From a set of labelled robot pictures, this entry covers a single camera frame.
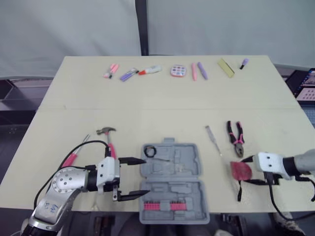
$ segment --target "yellow sticky note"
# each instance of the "yellow sticky note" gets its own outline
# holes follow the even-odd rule
[[[224,70],[229,78],[235,74],[231,67],[222,58],[219,60],[218,65],[222,68],[222,70]]]

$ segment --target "purple marker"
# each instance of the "purple marker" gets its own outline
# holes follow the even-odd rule
[[[120,77],[120,80],[125,82],[127,79],[129,79],[134,74],[138,73],[139,71],[136,68],[131,69],[126,74],[124,74],[122,77]]]
[[[205,69],[203,68],[202,64],[200,62],[197,63],[197,66],[202,74],[202,76],[205,78],[205,80],[208,79],[208,76],[207,76],[207,72],[205,71]]]
[[[242,65],[240,67],[240,70],[243,70],[244,66],[248,63],[249,59],[245,58],[244,61],[242,62]]]

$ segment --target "gray tool case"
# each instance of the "gray tool case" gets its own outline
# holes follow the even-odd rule
[[[147,146],[156,148],[154,157],[145,155]],[[154,150],[149,149],[147,154],[152,156]],[[141,165],[141,175],[147,178],[142,181],[141,189],[150,190],[139,202],[142,224],[209,223],[205,188],[198,179],[201,164],[195,144],[180,144],[174,138],[165,138],[161,144],[145,144],[141,158],[147,161]]]

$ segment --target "beige tabletop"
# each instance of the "beige tabletop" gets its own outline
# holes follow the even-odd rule
[[[26,132],[0,186],[0,207],[32,208],[36,192],[56,170],[65,155],[86,134],[105,140],[95,131],[112,126],[117,155],[140,157],[145,143],[174,137],[179,143],[198,146],[209,212],[272,212],[268,187],[243,183],[243,197],[236,201],[236,182],[226,172],[227,160],[238,161],[226,132],[226,121],[241,121],[244,156],[269,151],[293,156],[315,148],[315,130],[267,56],[191,57],[66,57]],[[228,78],[217,61],[224,58],[235,70]],[[190,64],[202,62],[209,80],[198,72],[191,77]],[[102,74],[111,63],[120,68],[113,79]],[[119,77],[130,68],[160,64],[156,74]],[[185,65],[183,78],[170,76],[173,64]],[[209,125],[224,158],[210,142]],[[86,145],[76,166],[97,164],[103,158],[100,144]],[[254,172],[262,178],[262,173]],[[138,190],[143,178],[139,166],[122,165],[121,190]],[[283,211],[315,210],[309,183],[281,180],[274,187],[275,201]],[[73,210],[138,211],[138,201],[113,203],[111,193],[82,193]]]

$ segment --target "pliers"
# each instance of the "pliers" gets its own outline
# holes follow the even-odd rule
[[[243,129],[242,129],[242,125],[239,121],[236,122],[236,126],[237,126],[238,133],[239,133],[238,139],[236,139],[235,135],[233,134],[230,120],[227,122],[227,132],[230,136],[230,142],[232,144],[234,144],[234,146],[235,146],[236,154],[242,158],[244,155],[243,144],[245,143],[244,138],[243,138]]]

